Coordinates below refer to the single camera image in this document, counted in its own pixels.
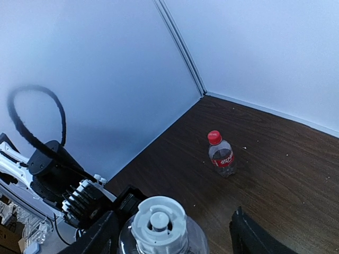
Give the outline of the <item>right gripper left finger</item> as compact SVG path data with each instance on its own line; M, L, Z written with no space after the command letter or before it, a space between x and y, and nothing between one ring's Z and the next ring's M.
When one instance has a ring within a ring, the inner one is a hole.
M113 211L106 212L79 240L61 250L67 253L118 253L119 220Z

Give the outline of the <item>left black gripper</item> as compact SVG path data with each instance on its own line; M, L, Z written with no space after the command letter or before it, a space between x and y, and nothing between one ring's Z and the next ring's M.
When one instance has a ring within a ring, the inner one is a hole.
M103 187L103 179L98 179L98 175L95 178L96 182L82 180L78 187L71 186L71 190L63 195L64 220L86 233L106 212L113 211L118 217L121 232L125 223L138 212L138 205L147 196L132 185L127 186L120 195L114 196Z

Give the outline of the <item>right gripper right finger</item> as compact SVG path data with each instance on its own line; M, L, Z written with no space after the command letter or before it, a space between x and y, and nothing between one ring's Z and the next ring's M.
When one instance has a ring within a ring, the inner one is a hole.
M229 223L234 254L297 254L265 231L241 207Z

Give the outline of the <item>clear wide plastic bottle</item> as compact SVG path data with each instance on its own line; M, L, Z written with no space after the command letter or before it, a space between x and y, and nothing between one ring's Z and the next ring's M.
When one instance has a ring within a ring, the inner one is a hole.
M157 212L148 219L130 218L119 236L117 253L209 253L207 238L189 216L171 219Z

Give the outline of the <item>white bottle cap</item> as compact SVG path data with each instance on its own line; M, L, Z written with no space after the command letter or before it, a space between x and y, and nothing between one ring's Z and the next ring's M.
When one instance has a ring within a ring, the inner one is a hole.
M131 233L140 253L182 253L188 243L186 213L166 196L154 196L138 205Z

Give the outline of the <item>red label cola bottle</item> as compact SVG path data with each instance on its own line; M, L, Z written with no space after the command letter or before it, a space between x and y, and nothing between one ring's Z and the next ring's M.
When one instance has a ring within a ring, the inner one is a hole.
M222 138L222 142L216 146L209 144L209 158L216 172L227 178L236 172L236 161L233 149L229 142Z

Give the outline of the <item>red bottle cap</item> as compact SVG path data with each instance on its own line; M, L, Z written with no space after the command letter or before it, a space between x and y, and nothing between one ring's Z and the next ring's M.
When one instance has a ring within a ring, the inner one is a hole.
M216 146L222 142L222 136L219 131L210 131L207 135L208 141L212 146Z

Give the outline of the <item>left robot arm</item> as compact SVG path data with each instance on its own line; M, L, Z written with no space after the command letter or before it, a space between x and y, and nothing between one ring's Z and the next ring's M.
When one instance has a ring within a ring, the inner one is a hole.
M138 253L131 222L146 196L133 186L114 196L104 188L104 178L85 172L58 141L46 146L63 161L39 149L26 158L2 133L1 180L60 212L65 223L77 230L76 240L61 253Z

